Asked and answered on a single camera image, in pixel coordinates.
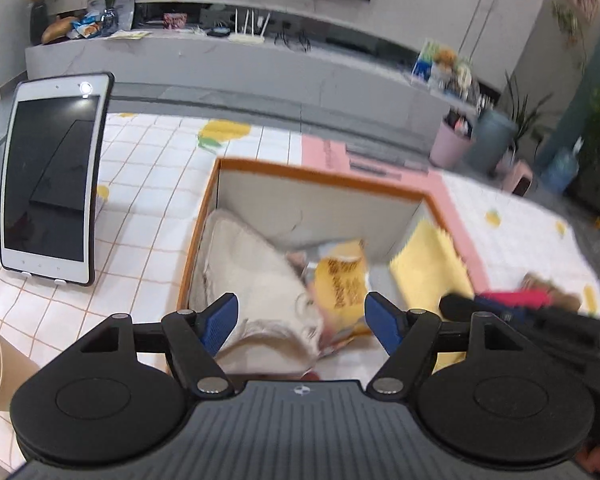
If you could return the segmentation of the yellow cloth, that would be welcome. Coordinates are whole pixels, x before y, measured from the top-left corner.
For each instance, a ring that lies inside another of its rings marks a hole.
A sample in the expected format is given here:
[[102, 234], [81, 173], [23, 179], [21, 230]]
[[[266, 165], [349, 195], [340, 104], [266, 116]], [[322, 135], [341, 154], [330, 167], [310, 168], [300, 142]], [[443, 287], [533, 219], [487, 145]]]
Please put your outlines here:
[[426, 310], [443, 318], [439, 308], [442, 297], [475, 297], [452, 237], [426, 219], [417, 223], [410, 239], [389, 262], [389, 270], [407, 310]]

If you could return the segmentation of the grey trash can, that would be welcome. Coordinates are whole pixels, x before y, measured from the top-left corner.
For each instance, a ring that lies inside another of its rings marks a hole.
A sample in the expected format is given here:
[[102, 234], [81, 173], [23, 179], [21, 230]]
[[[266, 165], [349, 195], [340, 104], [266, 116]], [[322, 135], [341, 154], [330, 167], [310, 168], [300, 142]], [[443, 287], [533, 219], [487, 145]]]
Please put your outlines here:
[[516, 132], [516, 122], [507, 115], [493, 108], [485, 110], [472, 130], [466, 164], [482, 174], [490, 174], [503, 158]]

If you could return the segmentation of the white router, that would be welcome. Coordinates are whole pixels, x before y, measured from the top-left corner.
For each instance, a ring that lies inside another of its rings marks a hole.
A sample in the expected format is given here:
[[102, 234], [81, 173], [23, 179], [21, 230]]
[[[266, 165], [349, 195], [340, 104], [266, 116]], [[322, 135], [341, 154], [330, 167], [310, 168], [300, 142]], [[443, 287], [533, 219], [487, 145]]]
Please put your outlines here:
[[235, 10], [234, 30], [227, 39], [236, 44], [263, 44], [265, 42], [268, 24], [271, 21], [271, 13], [259, 14], [254, 9], [245, 12], [244, 19], [239, 21], [240, 15]]

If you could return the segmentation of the blue water bottle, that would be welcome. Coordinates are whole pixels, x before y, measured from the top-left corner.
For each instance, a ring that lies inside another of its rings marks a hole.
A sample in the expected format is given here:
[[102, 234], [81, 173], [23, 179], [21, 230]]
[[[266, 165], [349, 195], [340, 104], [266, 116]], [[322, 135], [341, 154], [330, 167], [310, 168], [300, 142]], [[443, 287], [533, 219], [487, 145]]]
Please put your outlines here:
[[583, 146], [579, 136], [572, 148], [560, 148], [546, 166], [540, 180], [551, 193], [562, 195], [579, 173], [578, 156]]

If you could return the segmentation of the potted green plant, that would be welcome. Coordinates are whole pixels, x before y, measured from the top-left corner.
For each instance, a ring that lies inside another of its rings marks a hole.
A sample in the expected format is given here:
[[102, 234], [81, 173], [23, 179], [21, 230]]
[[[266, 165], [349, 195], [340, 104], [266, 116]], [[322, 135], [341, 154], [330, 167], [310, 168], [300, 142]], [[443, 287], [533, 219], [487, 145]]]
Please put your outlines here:
[[523, 96], [520, 93], [516, 76], [505, 73], [505, 78], [510, 105], [509, 119], [517, 128], [512, 141], [512, 149], [516, 152], [519, 150], [520, 140], [530, 133], [543, 117], [543, 107], [554, 96], [554, 93], [548, 92], [538, 102], [531, 104], [528, 94]]

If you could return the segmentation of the brown plush toy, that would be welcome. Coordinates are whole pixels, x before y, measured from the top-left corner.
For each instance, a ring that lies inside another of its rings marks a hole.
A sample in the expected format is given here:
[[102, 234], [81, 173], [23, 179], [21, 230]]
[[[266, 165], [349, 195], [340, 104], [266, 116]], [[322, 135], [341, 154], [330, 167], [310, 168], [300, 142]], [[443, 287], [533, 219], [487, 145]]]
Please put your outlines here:
[[522, 289], [539, 290], [545, 292], [550, 298], [553, 307], [561, 308], [570, 312], [578, 312], [582, 301], [578, 295], [565, 292], [550, 280], [544, 280], [539, 275], [527, 273], [520, 282]]

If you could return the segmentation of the orange cardboard box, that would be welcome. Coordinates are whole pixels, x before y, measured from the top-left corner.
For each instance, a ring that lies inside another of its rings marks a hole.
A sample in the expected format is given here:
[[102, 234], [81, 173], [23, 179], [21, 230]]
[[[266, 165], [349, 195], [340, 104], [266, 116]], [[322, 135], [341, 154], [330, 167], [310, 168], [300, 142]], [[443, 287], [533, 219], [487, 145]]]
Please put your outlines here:
[[[385, 184], [272, 162], [220, 158], [212, 168], [202, 196], [178, 304], [192, 310], [188, 306], [188, 295], [204, 222], [215, 209], [224, 209], [260, 233], [285, 257], [287, 252], [331, 240], [364, 240], [370, 266], [369, 292], [380, 292], [398, 308], [407, 310], [390, 273], [389, 262], [422, 219], [452, 237], [441, 204], [441, 196], [426, 188]], [[353, 339], [328, 356], [320, 354], [314, 367], [301, 376], [227, 375], [238, 379], [299, 379], [315, 375], [321, 380], [369, 382], [386, 357], [381, 344], [369, 334]]]

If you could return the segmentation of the yellow wet wipes pack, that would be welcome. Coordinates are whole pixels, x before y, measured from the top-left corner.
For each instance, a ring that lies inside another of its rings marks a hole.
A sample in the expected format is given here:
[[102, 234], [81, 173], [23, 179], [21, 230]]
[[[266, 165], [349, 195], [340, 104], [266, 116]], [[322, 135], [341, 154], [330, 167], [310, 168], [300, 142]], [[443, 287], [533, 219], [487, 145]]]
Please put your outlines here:
[[370, 291], [370, 266], [364, 240], [331, 240], [286, 253], [323, 319], [322, 356], [370, 334], [364, 301]]

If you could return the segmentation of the pink waste bin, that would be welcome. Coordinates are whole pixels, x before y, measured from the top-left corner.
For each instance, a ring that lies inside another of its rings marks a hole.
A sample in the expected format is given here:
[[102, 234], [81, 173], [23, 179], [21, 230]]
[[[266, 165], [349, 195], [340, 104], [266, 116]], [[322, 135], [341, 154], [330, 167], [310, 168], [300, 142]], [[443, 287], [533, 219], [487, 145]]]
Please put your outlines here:
[[429, 161], [438, 168], [453, 169], [466, 155], [472, 144], [474, 144], [474, 138], [470, 134], [456, 131], [445, 120], [442, 120], [429, 153]]

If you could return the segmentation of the beige drawstring bag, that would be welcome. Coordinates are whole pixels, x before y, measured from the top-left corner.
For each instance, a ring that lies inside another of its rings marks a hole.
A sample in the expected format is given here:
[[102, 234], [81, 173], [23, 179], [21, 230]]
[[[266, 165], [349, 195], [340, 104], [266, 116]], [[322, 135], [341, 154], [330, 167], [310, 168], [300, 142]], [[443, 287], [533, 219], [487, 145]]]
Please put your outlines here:
[[323, 319], [287, 258], [224, 209], [204, 222], [188, 306], [197, 312], [226, 292], [237, 323], [216, 354], [226, 374], [301, 376], [320, 357]]

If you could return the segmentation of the teddy bear decoration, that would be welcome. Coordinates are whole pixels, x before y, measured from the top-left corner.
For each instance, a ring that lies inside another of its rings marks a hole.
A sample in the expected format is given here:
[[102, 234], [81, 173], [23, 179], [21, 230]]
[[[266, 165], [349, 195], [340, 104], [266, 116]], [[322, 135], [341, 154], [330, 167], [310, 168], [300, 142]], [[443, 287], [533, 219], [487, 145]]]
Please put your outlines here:
[[433, 39], [425, 40], [411, 76], [428, 84], [430, 89], [452, 94], [464, 101], [477, 99], [480, 92], [471, 59]]

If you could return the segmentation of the white tablet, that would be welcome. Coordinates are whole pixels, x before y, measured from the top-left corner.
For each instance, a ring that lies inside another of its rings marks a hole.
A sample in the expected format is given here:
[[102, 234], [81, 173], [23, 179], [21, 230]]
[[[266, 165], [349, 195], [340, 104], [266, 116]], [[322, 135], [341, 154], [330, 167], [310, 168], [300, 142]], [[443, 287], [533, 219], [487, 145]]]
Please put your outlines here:
[[6, 270], [93, 283], [97, 177], [112, 88], [109, 72], [17, 87], [1, 176], [0, 259]]

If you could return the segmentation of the checked lemon tablecloth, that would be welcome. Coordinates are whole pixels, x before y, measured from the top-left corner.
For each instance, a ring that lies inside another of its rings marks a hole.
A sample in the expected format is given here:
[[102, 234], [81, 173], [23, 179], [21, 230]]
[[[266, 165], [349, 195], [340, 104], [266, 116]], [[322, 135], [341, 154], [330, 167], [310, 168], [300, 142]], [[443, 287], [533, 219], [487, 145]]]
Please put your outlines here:
[[145, 323], [172, 311], [202, 196], [220, 157], [433, 190], [475, 289], [509, 290], [533, 272], [579, 296], [581, 312], [600, 318], [600, 265], [555, 196], [521, 198], [449, 171], [381, 165], [350, 156], [336, 141], [261, 126], [242, 127], [214, 148], [201, 148], [199, 136], [211, 129], [212, 122], [199, 118], [109, 115], [99, 168], [109, 195], [96, 220], [95, 283], [56, 285], [0, 265], [0, 335], [45, 365], [111, 313], [128, 312]]

